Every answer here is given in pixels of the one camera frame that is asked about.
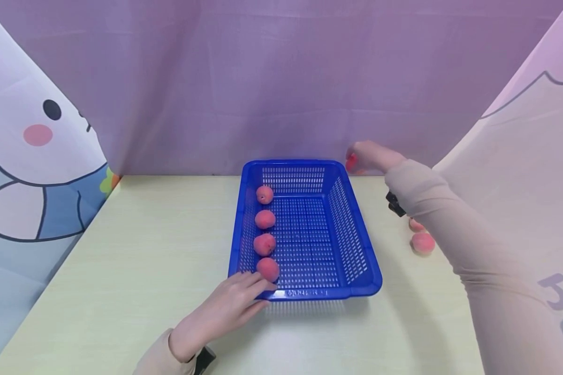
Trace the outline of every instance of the beige sleeve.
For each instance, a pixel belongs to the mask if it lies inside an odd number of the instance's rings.
[[[172,329],[167,329],[148,351],[142,356],[134,375],[194,375],[196,356],[188,363],[180,363],[168,347],[168,336]]]
[[[486,374],[563,374],[563,336],[522,256],[428,167],[404,161],[386,183],[464,284]]]

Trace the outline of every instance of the blue cartoon shirt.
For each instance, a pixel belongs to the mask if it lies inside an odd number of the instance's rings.
[[[83,232],[104,204],[100,184],[107,178],[105,164],[66,185],[45,186],[44,212],[38,240],[64,238]]]

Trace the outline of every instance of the table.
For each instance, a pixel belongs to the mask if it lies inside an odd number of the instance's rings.
[[[483,374],[466,293],[415,255],[381,177],[351,179],[384,276],[373,297],[278,303],[210,344],[210,374]],[[239,177],[124,177],[0,355],[0,375],[131,374],[227,275]]]

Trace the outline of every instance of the purple curtain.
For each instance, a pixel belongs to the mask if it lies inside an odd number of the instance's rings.
[[[434,165],[563,0],[0,0],[117,174],[238,174],[373,139]]]

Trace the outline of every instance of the peach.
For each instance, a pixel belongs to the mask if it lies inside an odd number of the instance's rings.
[[[261,205],[268,205],[273,201],[273,190],[269,186],[261,186],[256,190],[256,200]]]
[[[358,162],[358,158],[356,154],[350,154],[348,159],[346,159],[346,163],[344,164],[344,167],[346,168],[346,170],[348,170],[348,173],[353,173],[353,174],[365,173],[363,169],[355,170],[355,166],[357,165],[357,162]]]
[[[259,229],[271,228],[275,225],[275,215],[270,210],[264,209],[254,217],[254,222]]]
[[[425,232],[425,227],[419,224],[414,218],[409,219],[409,228],[411,228],[413,232]]]
[[[280,267],[271,258],[263,258],[256,264],[256,270],[270,283],[274,283],[280,277]]]
[[[429,233],[415,233],[411,238],[413,250],[422,255],[429,255],[436,247],[436,241]]]
[[[254,251],[262,257],[269,256],[275,249],[275,244],[275,237],[269,233],[261,234],[253,241]]]

